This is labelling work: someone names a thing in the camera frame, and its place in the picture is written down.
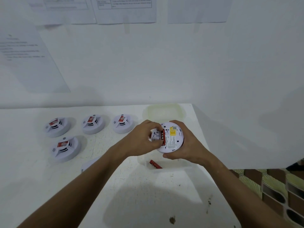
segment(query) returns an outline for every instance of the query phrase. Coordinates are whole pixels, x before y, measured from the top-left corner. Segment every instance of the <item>white wall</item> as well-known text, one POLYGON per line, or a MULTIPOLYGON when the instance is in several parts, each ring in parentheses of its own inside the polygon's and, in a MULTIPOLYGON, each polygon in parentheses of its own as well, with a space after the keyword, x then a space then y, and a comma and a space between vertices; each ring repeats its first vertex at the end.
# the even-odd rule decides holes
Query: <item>white wall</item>
POLYGON ((71 93, 27 93, 0 66, 0 107, 189 102, 230 168, 304 157, 304 0, 234 0, 226 23, 176 25, 167 1, 154 24, 39 27, 71 93))

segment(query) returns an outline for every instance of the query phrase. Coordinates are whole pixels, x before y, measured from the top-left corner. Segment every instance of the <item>hand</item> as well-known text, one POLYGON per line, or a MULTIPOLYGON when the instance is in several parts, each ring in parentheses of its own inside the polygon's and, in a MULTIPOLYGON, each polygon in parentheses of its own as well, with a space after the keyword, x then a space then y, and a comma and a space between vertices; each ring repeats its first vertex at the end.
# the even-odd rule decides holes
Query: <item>hand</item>
POLYGON ((183 122, 176 120, 170 122, 177 124, 183 131, 184 144, 177 151, 163 154, 163 157, 172 160, 182 158, 203 165, 212 154, 201 144, 183 122))
POLYGON ((139 156, 158 149, 162 146, 162 140, 149 141, 151 137, 151 130, 157 128, 162 131, 163 128, 159 123, 146 120, 135 128, 123 139, 121 139, 116 146, 123 149, 126 157, 139 156))

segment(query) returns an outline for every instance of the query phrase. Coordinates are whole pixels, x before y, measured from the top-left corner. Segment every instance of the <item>table surface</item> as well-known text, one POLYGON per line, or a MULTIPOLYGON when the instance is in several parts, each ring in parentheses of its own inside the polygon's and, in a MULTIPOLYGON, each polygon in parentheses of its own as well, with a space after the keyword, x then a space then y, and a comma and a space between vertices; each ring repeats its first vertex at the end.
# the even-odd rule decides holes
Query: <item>table surface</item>
MULTIPOLYGON (((205 145, 191 104, 180 104, 184 123, 205 145)), ((1 227, 16 227, 34 210, 81 173, 82 164, 101 156, 126 134, 116 134, 109 125, 119 114, 143 121, 148 105, 32 108, 0 110, 0 221, 1 227), (91 114, 106 120, 105 128, 87 135, 81 122, 91 114), (82 143, 72 160, 57 163, 50 147, 61 137, 47 138, 44 125, 56 117, 68 117, 71 129, 82 143)), ((198 165, 162 158, 156 150, 127 158, 113 173, 79 227, 240 227, 211 176, 198 165), (164 169, 147 163, 155 160, 164 169)))

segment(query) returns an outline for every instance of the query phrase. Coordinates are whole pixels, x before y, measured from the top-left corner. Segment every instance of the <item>tiled floor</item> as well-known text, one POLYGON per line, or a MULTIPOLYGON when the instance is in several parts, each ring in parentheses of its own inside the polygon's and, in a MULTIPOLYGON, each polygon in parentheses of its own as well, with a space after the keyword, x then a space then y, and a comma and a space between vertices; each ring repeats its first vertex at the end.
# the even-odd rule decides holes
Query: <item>tiled floor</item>
POLYGON ((230 170, 276 213, 304 227, 304 159, 284 169, 230 170))

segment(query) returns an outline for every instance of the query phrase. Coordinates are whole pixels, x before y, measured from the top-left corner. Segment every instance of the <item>smoke detector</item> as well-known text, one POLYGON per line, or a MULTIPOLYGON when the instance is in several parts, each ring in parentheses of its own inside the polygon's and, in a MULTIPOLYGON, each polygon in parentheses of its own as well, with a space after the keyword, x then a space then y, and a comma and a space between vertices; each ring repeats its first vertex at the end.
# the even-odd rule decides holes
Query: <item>smoke detector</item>
POLYGON ((163 140, 162 146, 157 149, 161 153, 171 153, 179 149, 184 142, 184 135, 180 127, 173 122, 162 123, 162 131, 152 130, 151 140, 163 140))
POLYGON ((93 114, 83 120, 82 131, 85 134, 95 134, 101 131, 104 126, 105 121, 101 115, 93 114))
POLYGON ((52 146, 52 155, 59 162, 66 162, 79 153, 81 143, 76 137, 64 137, 52 146))
POLYGON ((130 115, 122 114, 112 120, 112 126, 116 133, 127 133, 133 129, 134 122, 130 115))
POLYGON ((50 138, 65 134, 71 127, 67 118, 55 118, 44 126, 44 132, 50 138))

